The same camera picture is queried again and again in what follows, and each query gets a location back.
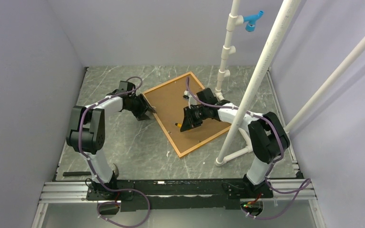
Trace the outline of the orange picture frame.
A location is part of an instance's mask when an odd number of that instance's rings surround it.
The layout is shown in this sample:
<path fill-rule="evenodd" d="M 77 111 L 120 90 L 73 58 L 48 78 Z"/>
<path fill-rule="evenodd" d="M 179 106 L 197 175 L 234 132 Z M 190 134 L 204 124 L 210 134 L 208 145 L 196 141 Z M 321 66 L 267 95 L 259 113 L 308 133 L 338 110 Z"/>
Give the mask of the orange picture frame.
<path fill-rule="evenodd" d="M 190 123 L 184 110 L 189 106 L 183 98 L 186 79 L 189 88 L 196 94 L 205 87 L 193 72 L 185 73 L 143 92 L 148 103 L 155 109 L 155 119 L 179 158 L 193 152 L 206 143 L 226 133 L 230 124 L 213 119 Z"/>

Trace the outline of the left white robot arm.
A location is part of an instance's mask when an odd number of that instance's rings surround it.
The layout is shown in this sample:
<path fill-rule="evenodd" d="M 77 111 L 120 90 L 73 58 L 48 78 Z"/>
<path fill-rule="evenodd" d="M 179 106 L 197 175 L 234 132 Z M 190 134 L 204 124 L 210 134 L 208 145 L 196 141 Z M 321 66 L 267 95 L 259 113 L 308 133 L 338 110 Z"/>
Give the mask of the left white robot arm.
<path fill-rule="evenodd" d="M 149 119 L 147 112 L 156 113 L 144 95 L 136 93 L 139 87 L 129 79 L 120 81 L 118 88 L 103 99 L 87 106 L 76 105 L 71 110 L 66 143 L 84 158 L 90 169 L 93 190 L 107 200 L 120 190 L 117 169 L 110 167 L 103 151 L 106 118 L 127 110 L 142 121 Z"/>

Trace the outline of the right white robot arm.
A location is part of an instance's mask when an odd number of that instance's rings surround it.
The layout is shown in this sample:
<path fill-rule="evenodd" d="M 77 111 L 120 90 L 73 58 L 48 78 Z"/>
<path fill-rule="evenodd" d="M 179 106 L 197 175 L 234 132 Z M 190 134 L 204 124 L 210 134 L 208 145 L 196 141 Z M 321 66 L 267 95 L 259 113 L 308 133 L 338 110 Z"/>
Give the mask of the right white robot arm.
<path fill-rule="evenodd" d="M 181 132 L 201 126 L 206 119 L 232 124 L 238 115 L 238 106 L 228 100 L 217 100 L 209 88 L 195 95 L 187 89 L 183 97 L 189 105 L 183 109 L 182 123 L 177 124 Z M 239 129 L 249 137 L 250 150 L 255 154 L 250 169 L 243 177 L 243 192 L 248 197 L 255 197 L 266 184 L 273 164 L 283 158 L 290 141 L 273 112 L 259 114 L 248 111 Z"/>

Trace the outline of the white pvc pipe stand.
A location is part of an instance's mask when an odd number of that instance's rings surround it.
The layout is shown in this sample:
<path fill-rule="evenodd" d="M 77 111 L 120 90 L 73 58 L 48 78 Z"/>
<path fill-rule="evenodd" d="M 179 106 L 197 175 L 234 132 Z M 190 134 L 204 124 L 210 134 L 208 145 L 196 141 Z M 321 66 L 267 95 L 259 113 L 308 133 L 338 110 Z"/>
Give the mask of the white pvc pipe stand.
<path fill-rule="evenodd" d="M 263 77 L 280 46 L 284 35 L 300 5 L 299 0 L 284 0 L 278 11 L 274 24 L 271 28 L 269 36 L 266 40 L 265 46 L 261 52 L 259 60 L 256 64 L 253 75 L 247 86 L 245 94 L 243 95 L 241 104 L 238 109 L 237 115 L 233 118 L 231 128 L 228 131 L 227 137 L 222 145 L 221 151 L 215 160 L 216 166 L 222 166 L 227 163 L 227 149 L 231 145 L 233 137 L 239 129 L 239 126 L 243 122 L 243 117 L 246 111 L 249 109 L 250 103 L 254 98 Z M 353 50 L 346 56 L 346 58 L 339 64 L 339 66 L 331 73 L 327 80 L 321 85 L 321 87 L 312 95 L 312 97 L 306 102 L 306 104 L 299 110 L 299 112 L 293 117 L 286 126 L 285 131 L 288 133 L 295 124 L 297 124 L 302 117 L 312 108 L 312 106 L 318 101 L 319 98 L 336 82 L 340 76 L 356 61 L 356 59 L 365 51 L 365 36 L 360 42 L 353 48 Z"/>

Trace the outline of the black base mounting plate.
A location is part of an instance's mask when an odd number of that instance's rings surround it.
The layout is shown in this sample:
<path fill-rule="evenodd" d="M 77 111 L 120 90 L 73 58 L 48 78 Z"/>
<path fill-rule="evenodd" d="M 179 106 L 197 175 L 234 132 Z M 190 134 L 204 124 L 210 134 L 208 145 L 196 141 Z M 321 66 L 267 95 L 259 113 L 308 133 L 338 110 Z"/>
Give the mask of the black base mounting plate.
<path fill-rule="evenodd" d="M 262 183 L 253 187 L 244 179 L 117 180 L 114 189 L 87 183 L 87 201 L 120 202 L 122 212 L 150 209 L 240 209 L 242 203 L 273 198 Z"/>

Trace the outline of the black rod on table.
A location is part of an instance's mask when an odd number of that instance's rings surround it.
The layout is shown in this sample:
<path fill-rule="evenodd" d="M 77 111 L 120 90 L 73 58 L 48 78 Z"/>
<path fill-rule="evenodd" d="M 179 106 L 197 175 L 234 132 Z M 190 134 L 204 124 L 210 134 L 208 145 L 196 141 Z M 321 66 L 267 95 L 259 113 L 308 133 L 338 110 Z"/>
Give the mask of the black rod on table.
<path fill-rule="evenodd" d="M 89 171 L 72 171 L 72 172 L 63 172 L 63 177 L 78 177 L 78 176 L 89 176 L 91 173 Z"/>

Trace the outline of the blue pipe fitting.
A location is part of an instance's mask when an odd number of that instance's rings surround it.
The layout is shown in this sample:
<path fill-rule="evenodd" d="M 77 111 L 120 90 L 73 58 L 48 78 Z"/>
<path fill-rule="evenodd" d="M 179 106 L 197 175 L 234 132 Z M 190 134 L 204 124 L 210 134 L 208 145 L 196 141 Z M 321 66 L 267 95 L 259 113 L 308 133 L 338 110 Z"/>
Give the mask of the blue pipe fitting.
<path fill-rule="evenodd" d="M 243 17 L 243 23 L 246 24 L 245 30 L 247 32 L 253 32 L 256 29 L 257 21 L 263 16 L 264 11 L 260 10 L 257 14 Z"/>

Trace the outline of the aluminium rail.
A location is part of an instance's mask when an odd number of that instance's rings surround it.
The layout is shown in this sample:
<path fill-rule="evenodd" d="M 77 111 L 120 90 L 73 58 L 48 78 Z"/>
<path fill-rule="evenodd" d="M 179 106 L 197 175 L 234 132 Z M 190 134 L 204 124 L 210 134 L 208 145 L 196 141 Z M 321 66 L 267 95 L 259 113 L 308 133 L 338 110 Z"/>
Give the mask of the aluminium rail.
<path fill-rule="evenodd" d="M 304 179 L 274 179 L 269 180 L 268 187 L 273 192 L 270 200 L 288 200 L 294 195 L 299 199 L 313 200 L 316 198 L 312 183 L 301 186 Z M 39 198 L 40 204 L 49 203 L 99 203 L 105 201 L 87 201 L 88 187 L 83 181 L 46 182 Z"/>

